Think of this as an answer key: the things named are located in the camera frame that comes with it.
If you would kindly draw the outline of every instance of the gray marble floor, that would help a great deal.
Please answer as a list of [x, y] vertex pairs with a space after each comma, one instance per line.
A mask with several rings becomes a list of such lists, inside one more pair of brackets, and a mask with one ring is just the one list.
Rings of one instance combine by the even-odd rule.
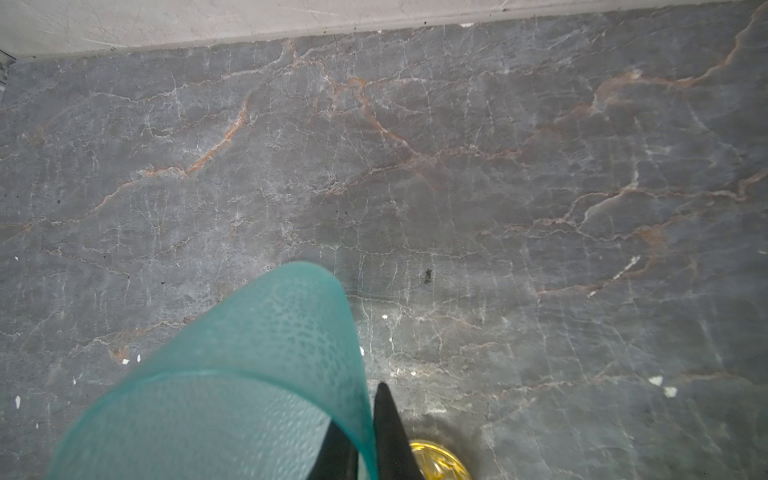
[[766, 10], [13, 65], [0, 478], [294, 259], [476, 479], [765, 478]]

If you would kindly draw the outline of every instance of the translucent teal plastic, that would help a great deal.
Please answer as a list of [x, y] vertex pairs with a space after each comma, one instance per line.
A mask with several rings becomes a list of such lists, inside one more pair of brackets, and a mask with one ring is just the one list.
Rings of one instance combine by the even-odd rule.
[[65, 436], [48, 477], [304, 480], [329, 419], [376, 480], [344, 290], [319, 266], [288, 263], [137, 364]]

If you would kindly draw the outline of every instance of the gold metallic object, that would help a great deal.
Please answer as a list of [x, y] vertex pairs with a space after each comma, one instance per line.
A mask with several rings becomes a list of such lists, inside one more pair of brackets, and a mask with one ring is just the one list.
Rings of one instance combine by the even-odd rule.
[[436, 443], [414, 440], [411, 451], [426, 480], [472, 480], [456, 455]]

